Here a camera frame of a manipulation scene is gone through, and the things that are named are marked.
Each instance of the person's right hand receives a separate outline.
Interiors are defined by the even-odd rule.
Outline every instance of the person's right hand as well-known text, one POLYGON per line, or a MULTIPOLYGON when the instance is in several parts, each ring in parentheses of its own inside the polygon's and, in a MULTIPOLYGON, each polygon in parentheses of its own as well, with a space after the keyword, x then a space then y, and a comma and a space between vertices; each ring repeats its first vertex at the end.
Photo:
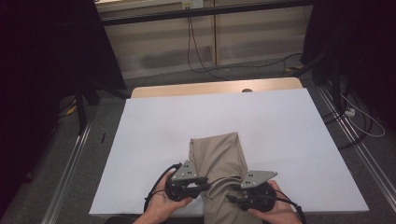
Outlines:
MULTIPOLYGON (((273 189, 281 191, 275 180, 268 180, 268 183, 273 189)), ((277 191, 276 197, 287 200, 283 194, 277 191)), ((267 221, 271 224, 301 224, 300 219, 297 218, 289 203, 276 201, 274 208, 266 213, 252 208, 249 208, 247 211, 254 217, 267 221)))

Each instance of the horizontal black bar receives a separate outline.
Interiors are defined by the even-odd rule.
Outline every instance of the horizontal black bar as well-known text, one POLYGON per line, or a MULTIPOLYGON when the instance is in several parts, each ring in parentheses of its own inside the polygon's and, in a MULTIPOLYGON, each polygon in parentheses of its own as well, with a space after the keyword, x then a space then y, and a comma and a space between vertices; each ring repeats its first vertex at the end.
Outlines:
POLYGON ((201 16, 228 14, 235 12, 248 12, 248 11, 284 8, 284 7, 304 7, 304 6, 311 6, 317 1, 318 0, 283 0, 283 1, 273 1, 273 2, 247 4, 247 5, 239 5, 239 6, 203 7, 203 8, 189 9, 189 10, 162 12, 162 13, 146 14, 139 16, 108 18, 108 19, 103 19, 102 24, 104 26, 111 26, 111 25, 144 22, 144 21, 164 21, 164 20, 172 20, 172 19, 180 19, 180 18, 188 18, 188 17, 201 17, 201 16))

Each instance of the beige cloth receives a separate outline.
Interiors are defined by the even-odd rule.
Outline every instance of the beige cloth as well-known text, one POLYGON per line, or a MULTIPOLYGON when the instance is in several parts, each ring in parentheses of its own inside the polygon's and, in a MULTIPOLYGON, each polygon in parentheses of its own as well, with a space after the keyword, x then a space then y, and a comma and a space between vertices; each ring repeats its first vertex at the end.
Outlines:
POLYGON ((225 195, 242 197, 231 190, 231 184, 240 184, 248 171, 237 133, 191 139, 190 160, 198 176, 206 176, 211 187, 201 192, 204 200, 205 224, 259 224, 261 220, 230 203, 225 195))

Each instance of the silver metal plate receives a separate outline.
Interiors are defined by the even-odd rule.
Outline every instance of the silver metal plate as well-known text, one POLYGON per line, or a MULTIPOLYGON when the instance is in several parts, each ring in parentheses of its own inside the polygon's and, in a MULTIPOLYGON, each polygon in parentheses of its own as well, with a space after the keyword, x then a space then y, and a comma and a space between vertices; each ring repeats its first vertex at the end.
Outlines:
POLYGON ((172 176, 172 180, 186 180, 196 177, 195 165, 191 161, 185 161, 172 176))
POLYGON ((259 186, 277 175, 275 171, 247 171, 241 183, 241 189, 250 189, 259 186))

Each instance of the white cable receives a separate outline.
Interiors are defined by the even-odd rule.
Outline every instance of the white cable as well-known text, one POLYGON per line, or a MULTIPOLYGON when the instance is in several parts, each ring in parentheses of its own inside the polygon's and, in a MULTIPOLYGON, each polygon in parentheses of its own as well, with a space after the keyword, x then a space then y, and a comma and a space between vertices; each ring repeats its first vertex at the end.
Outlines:
POLYGON ((362 130, 360 127, 358 127, 358 125, 356 125, 356 124, 352 121, 352 119, 350 118, 350 116, 349 116, 349 121, 350 121, 351 124, 353 124, 353 126, 355 126, 357 129, 359 129, 361 132, 366 133, 367 135, 370 135, 370 136, 372 136, 372 137, 382 137, 382 136, 385 135, 385 129, 384 129, 384 127, 382 127, 382 125, 381 125, 378 121, 376 121, 376 119, 373 119, 372 117, 370 117, 370 115, 364 113, 364 112, 361 111, 357 106, 355 106, 355 105, 353 105, 352 103, 350 103, 350 101, 348 101, 348 99, 347 99, 343 94, 341 94, 341 96, 342 96, 350 105, 352 105, 355 109, 359 110, 363 115, 365 115, 365 116, 367 116, 368 118, 370 118, 371 120, 373 120, 373 121, 382 129, 383 133, 380 134, 380 135, 375 135, 375 134, 367 133, 366 131, 364 131, 364 130, 362 130))

